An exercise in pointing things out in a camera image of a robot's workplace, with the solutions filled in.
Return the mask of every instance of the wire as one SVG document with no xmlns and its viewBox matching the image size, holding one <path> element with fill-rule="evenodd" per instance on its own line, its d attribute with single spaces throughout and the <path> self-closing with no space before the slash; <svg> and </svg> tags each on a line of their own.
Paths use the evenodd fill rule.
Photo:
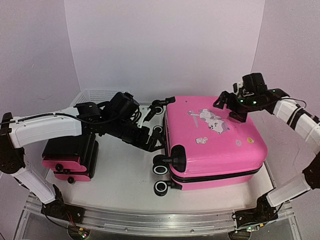
<svg viewBox="0 0 320 240">
<path fill-rule="evenodd" d="M 307 102 L 304 101 L 304 100 L 300 100 L 300 99 L 296 99 L 296 98 L 292 98 L 292 97 L 284 97 L 284 98 L 282 98 L 282 100 L 286 100 L 286 99 L 295 100 L 295 101 L 298 101 L 298 102 L 303 102 L 304 103 L 304 109 L 307 107 Z"/>
<path fill-rule="evenodd" d="M 2 233 L 0 232 L 0 236 L 3 238 L 3 240 L 6 240 L 5 237 L 2 235 Z"/>
<path fill-rule="evenodd" d="M 0 126 L 4 124 L 14 124 L 16 121 L 6 121 L 6 122 L 0 122 Z"/>
<path fill-rule="evenodd" d="M 52 221 L 52 220 L 48 217 L 48 215 L 46 214 L 46 211 L 44 210 L 44 204 L 42 204 L 42 210 L 43 210 L 43 213 L 44 213 L 44 216 L 46 217 L 46 219 L 48 219 L 48 220 L 49 220 L 51 223 L 53 223 L 54 225 L 57 225 L 57 226 L 59 226 L 59 227 L 61 227 L 61 228 L 63 228 L 63 229 L 67 229 L 68 231 L 70 230 L 70 231 L 72 231 L 72 232 L 74 232 L 74 233 L 78 233 L 78 231 L 76 231 L 76 230 L 73 230 L 73 229 L 71 229 L 71 228 L 69 228 L 69 227 L 66 227 L 66 226 L 62 226 L 62 225 L 56 223 L 55 221 Z"/>
<path fill-rule="evenodd" d="M 72 216 L 69 215 L 69 213 L 67 213 L 66 215 L 68 216 L 68 218 L 69 218 L 70 222 L 72 223 L 72 225 L 73 225 L 75 228 L 77 228 L 77 226 L 75 225 L 74 221 L 72 220 Z"/>
<path fill-rule="evenodd" d="M 258 225 L 258 224 L 266 225 L 267 223 L 268 223 L 268 221 L 265 221 L 265 222 L 261 222 L 261 221 L 252 221 L 252 222 L 248 222 L 248 223 L 246 223 L 246 224 L 243 224 L 243 225 L 239 226 L 238 228 L 249 227 L 249 226 L 252 226 L 252 225 Z"/>
<path fill-rule="evenodd" d="M 80 121 L 82 123 L 89 124 L 89 125 L 107 124 L 107 123 L 111 123 L 111 122 L 113 122 L 113 121 L 115 121 L 115 120 L 120 118 L 120 115 L 119 115 L 117 117 L 114 117 L 114 118 L 106 120 L 106 121 L 90 122 L 90 121 L 83 120 L 81 118 L 78 118 L 76 116 L 73 116 L 73 115 L 70 115 L 70 114 L 67 114 L 67 113 L 60 113 L 60 112 L 53 113 L 53 112 L 51 112 L 51 113 L 43 113 L 43 114 L 38 114 L 38 115 L 34 115 L 34 116 L 24 117 L 24 118 L 18 119 L 18 122 L 20 123 L 20 122 L 24 122 L 24 121 L 27 121 L 27 120 L 37 119 L 37 118 L 46 117 L 46 116 L 64 116 L 64 117 L 68 117 L 68 118 L 72 118 L 72 119 L 78 120 L 78 121 Z M 4 125 L 4 124 L 14 124 L 15 122 L 16 121 L 1 122 L 0 126 Z"/>
</svg>

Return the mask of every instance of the suitcase zipper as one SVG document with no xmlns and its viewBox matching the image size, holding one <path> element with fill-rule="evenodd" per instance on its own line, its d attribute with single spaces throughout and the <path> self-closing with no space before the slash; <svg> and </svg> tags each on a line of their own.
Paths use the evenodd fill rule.
<svg viewBox="0 0 320 240">
<path fill-rule="evenodd" d="M 180 182 L 180 183 L 197 183 L 197 182 L 206 182 L 206 181 L 214 181 L 214 180 L 222 180 L 222 179 L 230 179 L 230 178 L 236 178 L 236 177 L 244 177 L 248 175 L 256 174 L 260 169 L 250 170 L 250 171 L 243 171 L 243 172 L 236 172 L 236 173 L 228 173 L 228 174 L 222 174 L 222 175 L 213 175 L 213 176 L 198 176 L 198 177 L 181 177 L 175 175 L 171 169 L 170 176 L 173 180 Z"/>
</svg>

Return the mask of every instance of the suitcase sticker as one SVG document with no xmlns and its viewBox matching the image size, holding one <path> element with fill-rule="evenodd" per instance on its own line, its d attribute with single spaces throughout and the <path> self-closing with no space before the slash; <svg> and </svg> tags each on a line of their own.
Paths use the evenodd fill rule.
<svg viewBox="0 0 320 240">
<path fill-rule="evenodd" d="M 230 130 L 228 124 L 225 121 L 223 121 L 220 116 L 215 115 L 212 111 L 206 108 L 200 109 L 199 114 L 196 114 L 194 111 L 188 111 L 188 114 L 190 116 L 193 116 L 196 127 L 198 127 L 196 117 L 199 117 L 202 121 L 208 124 L 209 129 L 217 132 L 218 134 L 222 134 Z"/>
</svg>

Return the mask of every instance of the suitcase wheel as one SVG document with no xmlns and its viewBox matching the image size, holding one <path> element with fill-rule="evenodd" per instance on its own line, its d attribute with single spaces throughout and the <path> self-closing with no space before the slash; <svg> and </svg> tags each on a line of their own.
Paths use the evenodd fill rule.
<svg viewBox="0 0 320 240">
<path fill-rule="evenodd" d="M 63 169 L 64 174 L 70 174 L 70 169 Z"/>
<path fill-rule="evenodd" d="M 155 115 L 160 115 L 164 112 L 164 107 L 163 106 L 156 106 L 155 107 Z"/>
<path fill-rule="evenodd" d="M 68 177 L 67 181 L 69 184 L 73 184 L 75 182 L 75 179 L 72 176 L 70 176 Z"/>
<path fill-rule="evenodd" d="M 168 165 L 163 162 L 154 164 L 152 170 L 157 175 L 165 175 L 169 171 Z"/>
<path fill-rule="evenodd" d="M 156 126 L 153 127 L 152 130 L 153 130 L 153 131 L 154 131 L 154 130 L 157 130 L 157 131 L 161 134 L 161 133 L 162 133 L 162 130 L 163 130 L 163 127 L 162 127 L 162 126 L 159 126 L 159 125 L 156 125 Z"/>
<path fill-rule="evenodd" d="M 162 197 L 168 192 L 168 184 L 165 181 L 157 181 L 153 186 L 154 193 Z"/>
<path fill-rule="evenodd" d="M 64 166 L 62 166 L 62 164 L 58 163 L 57 165 L 55 165 L 55 170 L 57 172 L 61 172 L 64 169 Z"/>
</svg>

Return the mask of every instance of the small pink suitcase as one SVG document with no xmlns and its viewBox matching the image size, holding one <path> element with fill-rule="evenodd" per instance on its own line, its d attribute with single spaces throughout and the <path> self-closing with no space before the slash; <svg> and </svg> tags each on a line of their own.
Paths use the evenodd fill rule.
<svg viewBox="0 0 320 240">
<path fill-rule="evenodd" d="M 170 172 L 154 191 L 168 187 L 195 190 L 244 183 L 262 167 L 267 146 L 252 119 L 229 118 L 229 109 L 213 107 L 218 97 L 176 96 L 164 115 L 165 155 L 153 159 L 153 172 Z"/>
</svg>

